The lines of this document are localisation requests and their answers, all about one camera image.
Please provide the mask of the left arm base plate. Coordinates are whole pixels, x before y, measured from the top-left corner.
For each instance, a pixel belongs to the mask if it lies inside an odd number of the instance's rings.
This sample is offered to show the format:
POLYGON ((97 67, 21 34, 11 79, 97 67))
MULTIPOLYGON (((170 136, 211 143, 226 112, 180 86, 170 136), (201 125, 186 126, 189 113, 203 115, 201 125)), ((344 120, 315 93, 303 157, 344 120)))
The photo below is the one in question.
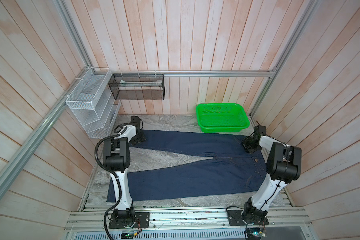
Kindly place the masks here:
POLYGON ((133 215, 127 211, 114 211, 108 224, 109 229, 137 229, 148 228, 150 221, 149 212, 137 212, 133 215))

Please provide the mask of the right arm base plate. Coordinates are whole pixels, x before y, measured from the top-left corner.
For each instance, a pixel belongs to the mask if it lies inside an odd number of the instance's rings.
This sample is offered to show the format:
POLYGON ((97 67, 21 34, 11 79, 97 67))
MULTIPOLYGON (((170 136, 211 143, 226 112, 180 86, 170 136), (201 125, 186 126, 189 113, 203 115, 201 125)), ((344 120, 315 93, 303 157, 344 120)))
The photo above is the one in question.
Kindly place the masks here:
POLYGON ((230 226, 269 225, 267 211, 228 209, 226 212, 230 226))

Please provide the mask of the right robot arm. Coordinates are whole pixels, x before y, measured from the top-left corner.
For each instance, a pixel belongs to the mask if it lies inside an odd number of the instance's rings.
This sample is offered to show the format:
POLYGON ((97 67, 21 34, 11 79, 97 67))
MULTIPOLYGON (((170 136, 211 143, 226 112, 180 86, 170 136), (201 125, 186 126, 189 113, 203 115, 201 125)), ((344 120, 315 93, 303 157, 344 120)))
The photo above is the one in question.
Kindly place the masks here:
POLYGON ((266 149, 266 177, 259 190, 249 198, 242 211, 245 224, 264 223, 276 195, 292 181, 299 179, 302 170, 302 149, 282 143, 267 135, 250 137, 243 143, 248 153, 266 149))

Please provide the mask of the dark blue denim trousers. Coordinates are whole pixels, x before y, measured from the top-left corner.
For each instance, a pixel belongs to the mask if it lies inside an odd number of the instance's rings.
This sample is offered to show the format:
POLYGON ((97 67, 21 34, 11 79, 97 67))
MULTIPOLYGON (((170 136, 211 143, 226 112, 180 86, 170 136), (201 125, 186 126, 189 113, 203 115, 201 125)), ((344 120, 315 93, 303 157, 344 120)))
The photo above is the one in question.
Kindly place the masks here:
POLYGON ((133 201, 167 200, 257 191, 266 177, 260 151, 249 154, 242 135, 145 130, 137 148, 205 157, 177 167, 128 174, 133 201))

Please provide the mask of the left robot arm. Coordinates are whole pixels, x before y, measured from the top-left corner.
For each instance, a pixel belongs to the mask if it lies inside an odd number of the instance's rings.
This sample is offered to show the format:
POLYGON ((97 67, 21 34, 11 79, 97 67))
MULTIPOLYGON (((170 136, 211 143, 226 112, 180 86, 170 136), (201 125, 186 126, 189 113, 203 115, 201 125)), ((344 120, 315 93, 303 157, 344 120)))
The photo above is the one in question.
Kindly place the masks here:
POLYGON ((127 226, 135 222, 135 210, 129 191, 128 171, 131 164, 129 143, 138 131, 132 124, 124 125, 114 136, 104 141, 103 165, 110 173, 115 204, 111 221, 127 226))

